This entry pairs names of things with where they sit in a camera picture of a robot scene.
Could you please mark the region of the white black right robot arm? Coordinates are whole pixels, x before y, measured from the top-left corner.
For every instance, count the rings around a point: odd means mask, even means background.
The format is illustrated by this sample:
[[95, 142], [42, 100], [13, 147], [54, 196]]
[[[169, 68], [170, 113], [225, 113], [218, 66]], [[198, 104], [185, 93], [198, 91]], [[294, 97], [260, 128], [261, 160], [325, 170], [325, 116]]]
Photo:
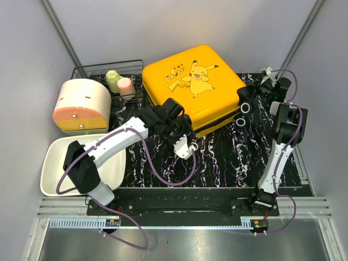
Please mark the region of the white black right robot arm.
[[290, 85], [288, 78], [280, 78], [274, 83], [259, 78], [248, 86], [252, 94], [265, 98], [264, 108], [275, 117], [269, 159], [251, 199], [247, 201], [248, 212], [255, 216], [276, 207], [284, 167], [305, 134], [308, 110], [285, 101]]

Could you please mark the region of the yellow Pikachu suitcase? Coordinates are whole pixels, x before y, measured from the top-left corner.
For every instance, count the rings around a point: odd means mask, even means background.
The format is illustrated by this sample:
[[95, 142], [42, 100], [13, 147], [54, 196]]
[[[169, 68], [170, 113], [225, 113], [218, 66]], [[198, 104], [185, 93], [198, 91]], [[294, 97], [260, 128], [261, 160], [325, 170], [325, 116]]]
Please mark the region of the yellow Pikachu suitcase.
[[199, 138], [231, 122], [244, 128], [252, 110], [246, 84], [208, 45], [147, 65], [142, 84], [152, 104], [172, 98], [183, 106]]

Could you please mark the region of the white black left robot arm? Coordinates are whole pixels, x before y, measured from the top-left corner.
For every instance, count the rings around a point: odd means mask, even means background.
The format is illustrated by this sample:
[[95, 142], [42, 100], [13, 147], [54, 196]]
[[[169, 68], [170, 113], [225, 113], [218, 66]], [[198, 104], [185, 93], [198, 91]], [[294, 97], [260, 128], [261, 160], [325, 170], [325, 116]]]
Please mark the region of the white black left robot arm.
[[177, 156], [188, 159], [195, 156], [198, 149], [194, 142], [196, 134], [191, 126], [191, 118], [174, 99], [168, 98], [164, 104], [139, 110], [126, 123], [110, 133], [80, 144], [71, 142], [63, 164], [65, 177], [73, 183], [73, 190], [86, 194], [98, 204], [105, 215], [117, 210], [117, 201], [111, 188], [101, 180], [98, 168], [127, 147], [145, 140], [152, 135], [168, 138]]

